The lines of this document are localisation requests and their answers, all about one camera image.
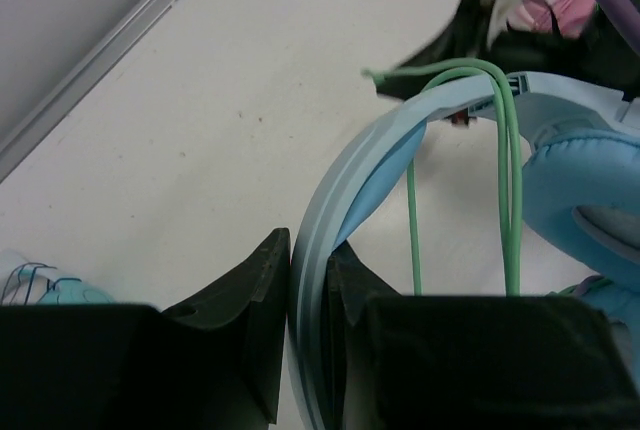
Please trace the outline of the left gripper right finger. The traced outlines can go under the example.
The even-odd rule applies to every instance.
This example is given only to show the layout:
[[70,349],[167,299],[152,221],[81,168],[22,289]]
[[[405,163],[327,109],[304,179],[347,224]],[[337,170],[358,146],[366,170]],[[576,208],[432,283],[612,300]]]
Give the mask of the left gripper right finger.
[[327,263],[331,429],[631,429],[600,313],[566,297],[404,296],[348,244]]

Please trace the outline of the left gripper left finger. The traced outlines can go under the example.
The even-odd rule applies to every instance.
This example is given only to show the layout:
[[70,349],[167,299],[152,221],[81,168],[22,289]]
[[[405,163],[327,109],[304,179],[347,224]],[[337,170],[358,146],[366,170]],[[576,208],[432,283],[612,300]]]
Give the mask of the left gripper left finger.
[[290,234],[165,309],[1,304],[5,429],[265,429],[276,421]]

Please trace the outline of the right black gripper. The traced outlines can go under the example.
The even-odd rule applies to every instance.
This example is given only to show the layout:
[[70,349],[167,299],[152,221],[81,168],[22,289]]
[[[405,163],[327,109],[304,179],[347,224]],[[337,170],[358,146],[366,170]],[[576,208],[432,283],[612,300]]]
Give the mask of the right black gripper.
[[564,36],[554,26],[550,33],[517,30],[499,32],[489,46],[488,10],[480,0],[460,0],[456,13],[442,33],[396,66],[398,70],[475,57],[505,73],[534,71],[557,74],[623,93],[625,100],[639,96],[639,56],[609,22],[594,10],[576,37]]

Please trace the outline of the light blue headphones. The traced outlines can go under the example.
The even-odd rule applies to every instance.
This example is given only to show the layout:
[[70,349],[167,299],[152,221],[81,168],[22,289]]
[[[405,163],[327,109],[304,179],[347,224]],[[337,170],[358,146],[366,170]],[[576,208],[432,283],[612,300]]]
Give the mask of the light blue headphones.
[[331,164],[293,249],[291,378],[304,425],[328,428],[320,298],[359,227],[372,253],[412,252],[414,288],[547,290],[577,273],[639,285],[639,105],[539,72],[464,66],[380,116]]

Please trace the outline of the teal headphones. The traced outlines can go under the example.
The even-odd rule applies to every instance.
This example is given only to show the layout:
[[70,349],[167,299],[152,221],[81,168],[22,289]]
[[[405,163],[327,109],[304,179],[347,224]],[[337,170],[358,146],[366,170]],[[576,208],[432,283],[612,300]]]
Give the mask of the teal headphones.
[[57,267],[28,261],[13,250],[1,251],[1,304],[108,304],[115,300],[103,290]]

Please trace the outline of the aluminium table frame rail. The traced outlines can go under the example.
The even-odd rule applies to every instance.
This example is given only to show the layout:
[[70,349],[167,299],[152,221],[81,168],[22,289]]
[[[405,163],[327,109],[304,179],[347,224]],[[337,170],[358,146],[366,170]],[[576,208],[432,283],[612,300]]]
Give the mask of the aluminium table frame rail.
[[6,179],[179,0],[138,0],[1,143]]

